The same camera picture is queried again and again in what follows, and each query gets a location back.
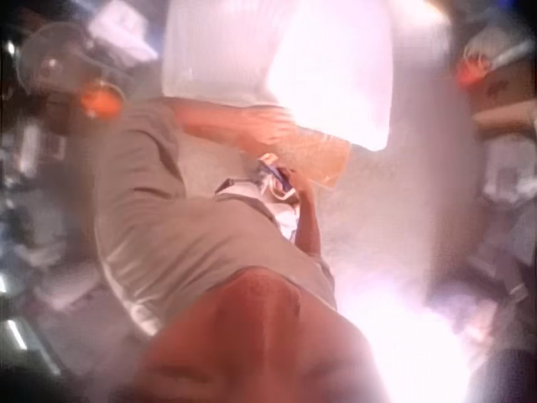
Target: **white object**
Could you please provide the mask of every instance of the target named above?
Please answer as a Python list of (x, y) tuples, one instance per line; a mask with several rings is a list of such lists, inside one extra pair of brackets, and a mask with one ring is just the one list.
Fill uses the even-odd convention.
[(91, 36), (114, 47), (126, 67), (156, 60), (157, 52), (144, 38), (148, 20), (123, 0), (111, 0), (90, 22)]
[(163, 92), (281, 105), (303, 127), (371, 150), (388, 139), (392, 41), (368, 0), (174, 0)]
[(11, 331), (11, 333), (13, 335), (13, 338), (17, 342), (18, 347), (21, 350), (28, 350), (28, 346), (26, 345), (26, 342), (24, 341), (22, 334), (18, 330), (17, 323), (15, 321), (9, 319), (8, 320), (8, 327), (9, 327), (9, 330)]
[(517, 134), (486, 142), (484, 195), (503, 207), (517, 207), (537, 195), (537, 149)]

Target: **gray shirt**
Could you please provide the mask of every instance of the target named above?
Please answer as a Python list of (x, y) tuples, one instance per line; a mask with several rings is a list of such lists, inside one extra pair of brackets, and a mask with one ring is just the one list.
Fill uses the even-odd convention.
[(96, 244), (107, 281), (148, 335), (238, 270), (273, 270), (335, 307), (329, 270), (280, 233), (262, 202), (186, 198), (180, 142), (163, 102), (127, 109), (102, 135)]

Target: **hand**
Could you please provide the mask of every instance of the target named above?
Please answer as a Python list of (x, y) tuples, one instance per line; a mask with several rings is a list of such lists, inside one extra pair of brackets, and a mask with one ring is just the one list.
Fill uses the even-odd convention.
[(289, 112), (282, 107), (247, 107), (241, 111), (241, 126), (246, 135), (263, 144), (276, 144), (296, 132)]
[(313, 187), (310, 180), (302, 172), (285, 167), (278, 167), (278, 170), (294, 187), (296, 195), (301, 201), (313, 201)]

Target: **wrist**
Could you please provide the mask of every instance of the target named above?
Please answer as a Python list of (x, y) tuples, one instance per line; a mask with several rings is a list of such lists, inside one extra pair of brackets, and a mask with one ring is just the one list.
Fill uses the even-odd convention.
[(297, 191), (296, 196), (299, 198), (300, 204), (315, 205), (315, 197), (312, 190)]

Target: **man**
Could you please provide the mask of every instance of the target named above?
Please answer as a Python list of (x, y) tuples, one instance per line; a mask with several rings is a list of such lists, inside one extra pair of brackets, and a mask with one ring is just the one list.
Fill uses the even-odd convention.
[(295, 244), (262, 202), (185, 198), (180, 129), (217, 141), (277, 141), (278, 108), (179, 99), (130, 107), (103, 136), (96, 240), (106, 277), (149, 348), (126, 401), (384, 401), (362, 334), (335, 311), (310, 184)]

